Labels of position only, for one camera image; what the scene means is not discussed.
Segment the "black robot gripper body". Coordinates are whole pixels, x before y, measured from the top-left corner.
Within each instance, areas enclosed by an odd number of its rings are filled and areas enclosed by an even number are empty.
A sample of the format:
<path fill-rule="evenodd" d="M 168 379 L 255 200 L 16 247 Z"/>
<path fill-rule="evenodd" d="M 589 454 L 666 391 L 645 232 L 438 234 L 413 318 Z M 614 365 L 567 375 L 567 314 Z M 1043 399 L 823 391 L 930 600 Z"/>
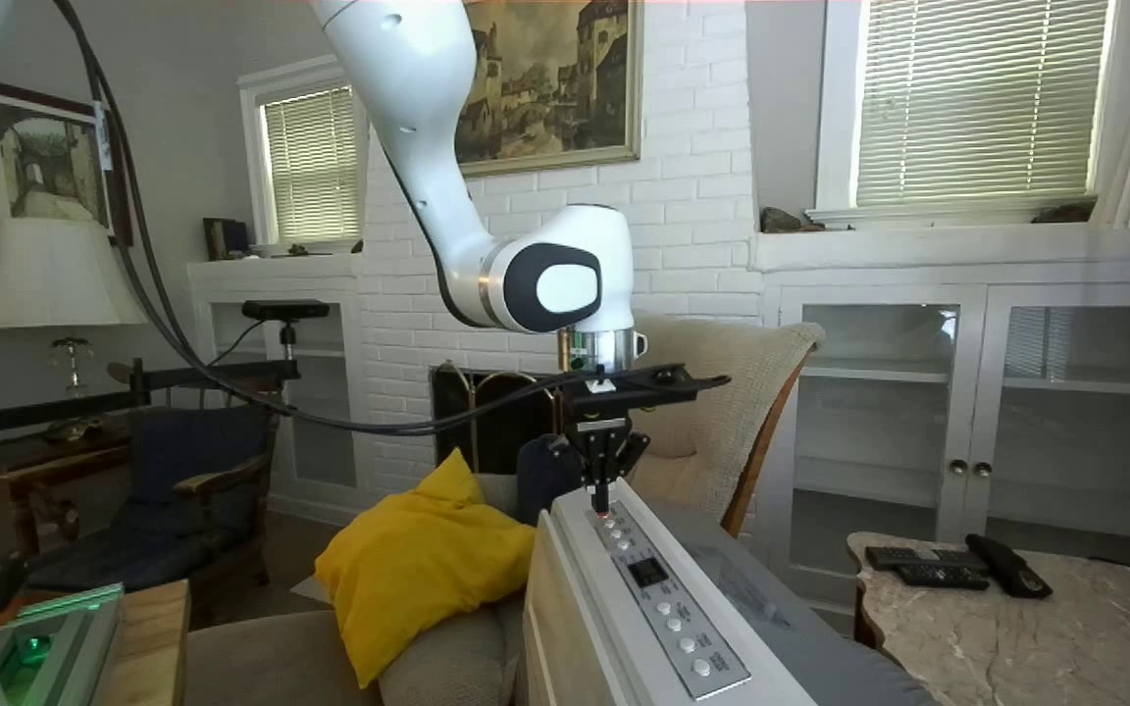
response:
<path fill-rule="evenodd" d="M 633 428 L 636 409 L 687 404 L 726 375 L 693 375 L 684 365 L 560 373 L 548 391 L 567 412 L 567 441 L 580 454 L 580 475 L 607 487 L 646 453 L 646 434 Z"/>

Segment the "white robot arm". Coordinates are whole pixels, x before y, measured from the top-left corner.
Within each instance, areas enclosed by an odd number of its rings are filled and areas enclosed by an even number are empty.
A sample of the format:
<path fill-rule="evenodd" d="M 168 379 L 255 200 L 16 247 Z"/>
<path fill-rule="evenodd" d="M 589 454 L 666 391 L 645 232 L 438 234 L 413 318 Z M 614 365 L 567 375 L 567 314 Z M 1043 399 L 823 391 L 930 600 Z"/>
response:
<path fill-rule="evenodd" d="M 594 511 L 645 454 L 633 409 L 693 399 L 713 375 L 636 369 L 636 264 L 627 215 L 572 203 L 518 239 L 493 239 L 461 168 L 461 117 L 474 81 L 463 0 L 311 0 L 398 190 L 428 239 L 444 307 L 474 331 L 569 331 L 580 365 L 552 379 Z"/>

